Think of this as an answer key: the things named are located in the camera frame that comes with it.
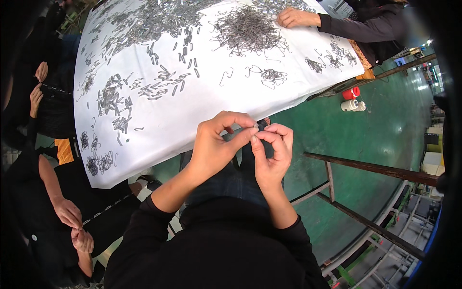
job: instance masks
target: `black sleeve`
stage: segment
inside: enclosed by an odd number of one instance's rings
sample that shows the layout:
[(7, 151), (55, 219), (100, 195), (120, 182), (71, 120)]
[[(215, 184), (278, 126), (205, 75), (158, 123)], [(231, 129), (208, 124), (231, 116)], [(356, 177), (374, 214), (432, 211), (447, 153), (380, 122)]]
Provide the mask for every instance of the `black sleeve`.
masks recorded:
[(292, 256), (305, 269), (305, 281), (308, 288), (329, 289), (329, 285), (322, 277), (316, 257), (312, 251), (310, 237), (306, 233), (302, 219), (298, 216), (295, 223), (285, 229), (277, 230), (278, 239), (283, 243)]
[(66, 12), (59, 6), (59, 3), (53, 3), (50, 9), (48, 9), (45, 18), (45, 33), (51, 33), (57, 30), (60, 24), (64, 22), (65, 17)]
[(109, 258), (104, 286), (111, 288), (119, 283), (124, 273), (136, 268), (140, 257), (159, 250), (167, 241), (167, 226), (175, 213), (159, 210), (148, 196), (136, 210), (123, 234), (122, 243)]
[(349, 19), (336, 19), (326, 14), (319, 14), (321, 27), (319, 32), (326, 32), (363, 43), (396, 40), (388, 18), (377, 17), (362, 23)]
[(3, 129), (2, 139), (8, 146), (19, 151), (24, 151), (28, 142), (34, 147), (37, 139), (37, 119), (29, 116), (27, 136), (20, 133), (13, 123), (8, 123)]
[(99, 283), (104, 276), (104, 266), (97, 261), (93, 270), (93, 275), (88, 277), (82, 272), (79, 265), (65, 268), (62, 275), (59, 277), (58, 283), (82, 285), (89, 287), (90, 283)]

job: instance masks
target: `shoe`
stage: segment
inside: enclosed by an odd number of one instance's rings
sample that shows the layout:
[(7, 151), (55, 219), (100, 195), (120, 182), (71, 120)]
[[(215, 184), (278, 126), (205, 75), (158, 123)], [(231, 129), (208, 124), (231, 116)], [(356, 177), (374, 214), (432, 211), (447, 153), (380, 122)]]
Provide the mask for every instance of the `shoe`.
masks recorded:
[(158, 187), (162, 185), (162, 183), (158, 179), (156, 179), (155, 176), (141, 175), (136, 180), (139, 180), (139, 179), (143, 179), (147, 181), (146, 188), (150, 191), (155, 191)]

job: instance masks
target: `green floor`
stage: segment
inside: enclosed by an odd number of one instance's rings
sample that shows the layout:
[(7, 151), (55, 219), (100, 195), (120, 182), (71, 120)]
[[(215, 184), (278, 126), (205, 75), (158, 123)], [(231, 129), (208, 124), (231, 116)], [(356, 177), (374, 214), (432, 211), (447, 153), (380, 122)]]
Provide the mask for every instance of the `green floor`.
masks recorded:
[[(383, 68), (393, 66), (387, 63)], [(408, 77), (398, 73), (389, 77), (389, 83), (377, 80), (360, 89), (367, 104), (363, 112), (343, 112), (341, 95), (335, 95), (271, 116), (273, 123), (294, 130), (293, 159), (285, 180), (289, 199), (327, 180), (324, 163), (304, 157), (304, 151), (418, 170), (432, 102), (421, 72), (409, 69)], [(166, 181), (178, 172), (178, 166), (179, 156), (155, 166), (152, 172)], [(378, 214), (399, 183), (395, 178), (335, 164), (332, 170), (336, 200), (369, 219)], [(296, 210), (319, 263), (340, 252), (364, 229), (317, 197), (297, 205)]]

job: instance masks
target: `hand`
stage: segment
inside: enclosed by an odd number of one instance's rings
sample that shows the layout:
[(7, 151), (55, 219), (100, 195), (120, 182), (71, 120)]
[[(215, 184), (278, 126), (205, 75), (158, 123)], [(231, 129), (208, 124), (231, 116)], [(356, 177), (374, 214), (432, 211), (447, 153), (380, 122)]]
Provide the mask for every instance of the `hand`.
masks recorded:
[(38, 105), (43, 98), (43, 93), (40, 90), (41, 86), (41, 83), (37, 84), (30, 93), (30, 116), (33, 118), (37, 118)]
[(83, 228), (82, 214), (73, 202), (63, 198), (53, 206), (61, 222), (75, 229)]
[(294, 26), (318, 26), (321, 27), (321, 18), (316, 13), (306, 12), (293, 8), (284, 9), (277, 20), (278, 24), (285, 28)]
[(35, 77), (37, 77), (38, 82), (43, 82), (45, 78), (47, 78), (48, 75), (48, 65), (46, 62), (40, 63), (40, 65), (37, 68), (37, 71), (35, 72)]
[(74, 245), (74, 248), (77, 251), (88, 254), (93, 252), (95, 241), (93, 240), (93, 237), (90, 235), (89, 232), (85, 232), (85, 230), (78, 230), (76, 228), (72, 228), (71, 238), (72, 244)]
[[(233, 134), (233, 124), (239, 124), (244, 130), (232, 140), (226, 142), (220, 133), (226, 130)], [(222, 111), (214, 118), (201, 122), (197, 127), (193, 155), (187, 167), (198, 181), (205, 182), (221, 171), (234, 157), (236, 152), (249, 143), (258, 128), (247, 113)]]
[[(274, 155), (267, 159), (265, 148), (260, 140), (265, 140), (273, 146)], [(281, 181), (290, 166), (292, 159), (293, 131), (278, 123), (273, 123), (263, 131), (259, 131), (250, 140), (255, 156), (255, 178), (265, 194), (265, 191), (279, 188)]]

